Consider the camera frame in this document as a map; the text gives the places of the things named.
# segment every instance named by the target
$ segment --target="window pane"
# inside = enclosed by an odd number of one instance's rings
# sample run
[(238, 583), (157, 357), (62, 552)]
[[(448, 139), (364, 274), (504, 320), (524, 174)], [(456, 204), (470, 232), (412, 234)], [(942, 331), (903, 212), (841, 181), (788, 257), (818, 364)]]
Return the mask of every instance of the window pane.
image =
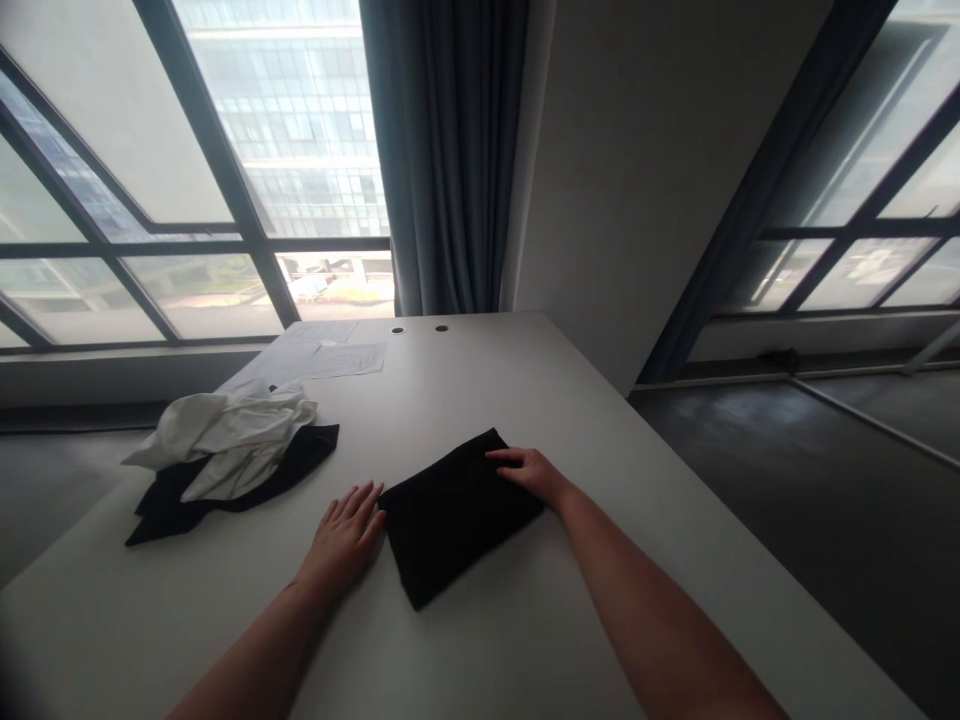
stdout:
[(960, 206), (960, 125), (940, 143), (880, 217), (949, 217)]
[(389, 252), (278, 253), (303, 320), (393, 317)]
[(0, 324), (0, 347), (27, 347), (27, 343), (6, 325)]
[(960, 0), (900, 0), (791, 172), (779, 227), (845, 225), (960, 81)]
[(0, 261), (0, 292), (64, 345), (163, 340), (100, 258)]
[(358, 0), (174, 5), (267, 234), (389, 234)]
[(2, 8), (0, 45), (151, 220), (231, 221), (132, 2), (10, 0)]
[(0, 136), (0, 243), (86, 242), (33, 171)]
[(884, 307), (945, 305), (960, 295), (960, 238), (954, 238), (897, 290)]
[(775, 312), (790, 297), (832, 240), (755, 242), (722, 313)]
[(218, 235), (150, 235), (107, 189), (103, 181), (87, 165), (67, 141), (39, 111), (17, 90), (6, 75), (0, 73), (0, 102), (9, 109), (24, 131), (30, 136), (57, 174), (63, 178), (70, 192), (80, 201), (110, 242), (133, 243), (165, 240), (190, 242), (194, 240), (239, 240), (236, 233)]
[(857, 240), (800, 310), (870, 307), (933, 243), (930, 238)]
[(184, 338), (279, 335), (273, 309), (247, 255), (131, 257), (137, 276)]

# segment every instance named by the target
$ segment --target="gray floor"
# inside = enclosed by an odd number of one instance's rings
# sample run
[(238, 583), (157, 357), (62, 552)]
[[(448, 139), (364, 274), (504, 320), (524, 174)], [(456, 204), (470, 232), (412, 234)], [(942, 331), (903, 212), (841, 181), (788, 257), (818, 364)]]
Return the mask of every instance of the gray floor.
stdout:
[[(817, 385), (957, 451), (960, 373)], [(785, 383), (630, 401), (929, 717), (960, 717), (960, 473)]]
[(146, 431), (0, 436), (0, 588), (112, 488)]
[(960, 372), (806, 381), (927, 445), (960, 458)]

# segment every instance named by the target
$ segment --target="sheet of paper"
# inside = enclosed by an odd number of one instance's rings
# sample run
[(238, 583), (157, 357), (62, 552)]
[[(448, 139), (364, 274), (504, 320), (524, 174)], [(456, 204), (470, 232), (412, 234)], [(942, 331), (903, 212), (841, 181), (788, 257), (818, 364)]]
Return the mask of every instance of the sheet of paper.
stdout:
[(356, 327), (356, 320), (297, 322), (277, 340), (280, 345), (340, 345), (350, 339)]
[(267, 385), (280, 386), (294, 380), (376, 373), (383, 370), (386, 351), (386, 343), (330, 347), (271, 345), (224, 383), (220, 391), (231, 390), (255, 377), (263, 378)]

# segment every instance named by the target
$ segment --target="table surface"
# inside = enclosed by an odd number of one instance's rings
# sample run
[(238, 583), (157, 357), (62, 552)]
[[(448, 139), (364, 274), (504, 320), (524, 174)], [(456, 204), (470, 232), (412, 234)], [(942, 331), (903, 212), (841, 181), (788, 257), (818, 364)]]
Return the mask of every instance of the table surface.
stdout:
[[(349, 340), (380, 341), (383, 372), (304, 383), (317, 422), (341, 430), (295, 489), (127, 549), (152, 478), (118, 468), (123, 482), (7, 586), (0, 652), (37, 717), (163, 717), (287, 584), (333, 498), (368, 478), (402, 482), (491, 427), (583, 487), (791, 717), (923, 717), (545, 317), (365, 320)], [(639, 715), (545, 513), (419, 614), (386, 543), (329, 623), (291, 717)]]

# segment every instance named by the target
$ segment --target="left hand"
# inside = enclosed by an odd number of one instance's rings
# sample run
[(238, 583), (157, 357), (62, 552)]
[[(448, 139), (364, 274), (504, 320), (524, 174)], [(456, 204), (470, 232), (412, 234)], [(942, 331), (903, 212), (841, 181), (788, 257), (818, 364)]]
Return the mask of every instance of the left hand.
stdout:
[(322, 604), (337, 602), (370, 562), (387, 517), (383, 510), (373, 515), (382, 490), (383, 483), (374, 486), (372, 480), (354, 487), (334, 500), (320, 521), (295, 582), (316, 593)]

